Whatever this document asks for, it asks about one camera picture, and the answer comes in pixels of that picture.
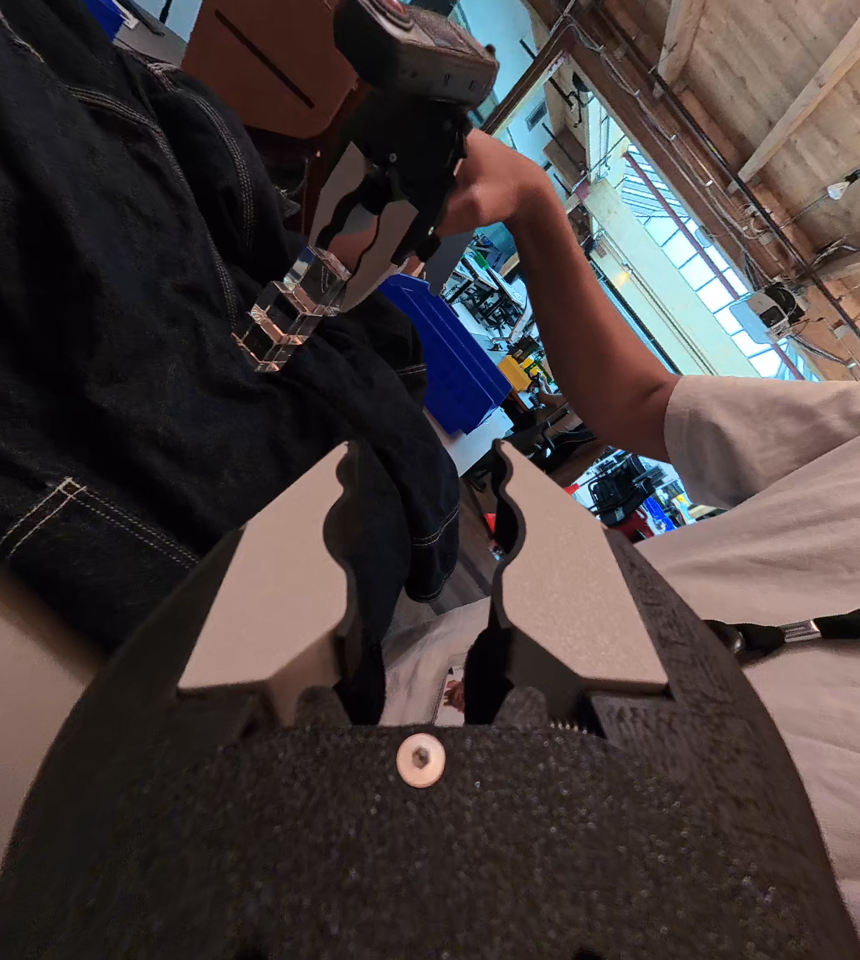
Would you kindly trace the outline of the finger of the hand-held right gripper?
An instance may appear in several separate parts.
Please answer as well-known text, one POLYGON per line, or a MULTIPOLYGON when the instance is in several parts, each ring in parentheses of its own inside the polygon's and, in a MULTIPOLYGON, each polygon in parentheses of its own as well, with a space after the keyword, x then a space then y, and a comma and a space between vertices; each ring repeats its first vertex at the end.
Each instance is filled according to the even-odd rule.
POLYGON ((340 309, 352 309, 388 277, 400 271, 395 261, 400 244, 417 219, 411 202, 389 202, 376 220, 373 239, 359 254, 341 295, 340 309))
POLYGON ((386 177, 349 141, 321 186, 309 228, 312 246, 338 259, 360 259, 376 240, 386 207, 386 177))

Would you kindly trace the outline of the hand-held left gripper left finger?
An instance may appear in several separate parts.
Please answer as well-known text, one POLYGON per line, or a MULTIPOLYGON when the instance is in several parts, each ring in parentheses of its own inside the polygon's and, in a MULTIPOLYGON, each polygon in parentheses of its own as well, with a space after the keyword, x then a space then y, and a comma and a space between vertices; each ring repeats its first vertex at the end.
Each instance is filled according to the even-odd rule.
POLYGON ((343 442, 247 522, 177 683, 248 690, 295 726, 305 690, 334 688, 362 660, 349 560, 359 450, 343 442))

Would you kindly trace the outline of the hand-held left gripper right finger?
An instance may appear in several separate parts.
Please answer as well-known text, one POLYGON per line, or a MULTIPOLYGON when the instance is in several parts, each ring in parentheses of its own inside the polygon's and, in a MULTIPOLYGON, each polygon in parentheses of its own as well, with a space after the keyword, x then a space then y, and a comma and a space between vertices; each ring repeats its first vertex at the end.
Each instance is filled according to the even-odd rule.
POLYGON ((503 673, 545 698, 661 696, 669 679, 607 528, 505 440, 493 443, 503 673))

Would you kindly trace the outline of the clear acrylic block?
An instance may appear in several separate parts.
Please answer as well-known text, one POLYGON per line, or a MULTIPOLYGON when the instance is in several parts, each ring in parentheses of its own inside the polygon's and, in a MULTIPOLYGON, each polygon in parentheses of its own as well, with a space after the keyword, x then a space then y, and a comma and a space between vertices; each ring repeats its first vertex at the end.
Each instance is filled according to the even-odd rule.
POLYGON ((323 318, 341 312, 350 277, 329 251, 305 246, 284 278, 268 283, 232 332, 256 373, 281 371, 323 318))

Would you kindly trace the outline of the blue plastic bin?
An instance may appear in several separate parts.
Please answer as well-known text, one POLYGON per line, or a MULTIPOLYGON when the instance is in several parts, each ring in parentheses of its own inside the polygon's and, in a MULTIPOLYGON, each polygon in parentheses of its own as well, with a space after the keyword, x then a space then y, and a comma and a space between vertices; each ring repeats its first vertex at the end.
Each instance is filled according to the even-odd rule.
POLYGON ((399 273, 378 290, 406 314, 419 335, 426 408, 447 434, 472 433, 507 398, 510 381, 454 309, 431 293, 427 281, 399 273))
POLYGON ((128 22, 129 14, 115 1, 86 0, 82 3, 111 41, 128 22))

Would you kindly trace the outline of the dark denim jeans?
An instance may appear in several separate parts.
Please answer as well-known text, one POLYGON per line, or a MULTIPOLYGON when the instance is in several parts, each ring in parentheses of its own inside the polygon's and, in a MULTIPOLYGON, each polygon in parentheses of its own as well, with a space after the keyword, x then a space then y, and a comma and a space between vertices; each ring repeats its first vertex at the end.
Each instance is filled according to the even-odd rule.
POLYGON ((279 199, 201 82, 114 46, 83 2, 0 2, 0 564, 112 654, 353 441, 364 652, 338 690, 375 723, 401 592, 428 602, 454 570, 458 475, 418 331, 383 294, 279 373, 233 339, 304 247, 279 199))

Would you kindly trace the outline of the person's right forearm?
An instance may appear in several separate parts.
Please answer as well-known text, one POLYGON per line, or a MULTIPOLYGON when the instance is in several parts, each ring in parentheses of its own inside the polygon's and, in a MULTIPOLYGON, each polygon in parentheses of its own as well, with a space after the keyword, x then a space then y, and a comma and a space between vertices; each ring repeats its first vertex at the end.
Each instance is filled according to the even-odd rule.
POLYGON ((669 463, 664 426, 680 381, 601 287, 554 194, 525 193, 506 225, 556 384, 598 438, 669 463))

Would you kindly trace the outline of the black cart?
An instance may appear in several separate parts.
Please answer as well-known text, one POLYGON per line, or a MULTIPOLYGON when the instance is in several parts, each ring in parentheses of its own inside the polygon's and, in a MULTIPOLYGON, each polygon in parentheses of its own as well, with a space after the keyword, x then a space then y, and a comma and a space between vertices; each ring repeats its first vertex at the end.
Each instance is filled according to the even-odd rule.
POLYGON ((646 466, 637 454, 624 453, 590 481, 592 512, 604 525, 616 528, 652 497, 663 477, 658 466, 646 466))

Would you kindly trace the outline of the brown wooden chair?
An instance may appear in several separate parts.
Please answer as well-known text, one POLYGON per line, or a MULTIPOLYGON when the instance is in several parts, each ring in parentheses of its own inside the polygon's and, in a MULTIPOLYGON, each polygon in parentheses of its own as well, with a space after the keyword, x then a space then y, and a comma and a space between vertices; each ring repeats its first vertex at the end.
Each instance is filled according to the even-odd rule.
POLYGON ((358 89, 338 51, 337 2, 204 1, 182 71, 211 88, 247 126, 294 140, 328 131, 358 89))

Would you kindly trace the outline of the yellow machine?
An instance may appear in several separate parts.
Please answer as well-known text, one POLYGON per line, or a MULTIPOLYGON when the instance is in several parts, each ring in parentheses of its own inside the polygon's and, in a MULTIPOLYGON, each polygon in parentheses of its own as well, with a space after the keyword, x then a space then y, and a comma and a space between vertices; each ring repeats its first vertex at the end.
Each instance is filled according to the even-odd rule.
POLYGON ((530 391, 535 382, 539 383, 548 377, 542 359, 532 353, 520 356, 508 354, 499 361, 497 369, 517 393, 530 391))

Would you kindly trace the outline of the person in white t-shirt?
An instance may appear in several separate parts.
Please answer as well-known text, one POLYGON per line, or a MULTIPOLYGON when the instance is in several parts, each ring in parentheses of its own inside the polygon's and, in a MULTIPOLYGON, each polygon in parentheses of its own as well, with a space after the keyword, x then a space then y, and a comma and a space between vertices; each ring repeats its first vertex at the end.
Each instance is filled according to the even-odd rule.
MULTIPOLYGON (((736 624, 860 609, 860 383, 685 377, 664 440, 716 518, 638 551, 697 613, 736 624)), ((860 936, 860 639, 748 668, 796 763, 860 936)))

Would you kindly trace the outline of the white ceiling-mounted device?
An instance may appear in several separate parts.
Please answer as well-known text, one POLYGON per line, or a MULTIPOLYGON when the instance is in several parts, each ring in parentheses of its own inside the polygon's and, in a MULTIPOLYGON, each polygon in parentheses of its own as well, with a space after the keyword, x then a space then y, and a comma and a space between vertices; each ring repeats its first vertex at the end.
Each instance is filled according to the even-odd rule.
POLYGON ((765 343, 771 330, 792 326, 804 318, 808 305, 786 284, 777 281, 744 294, 728 309, 754 342, 765 343))

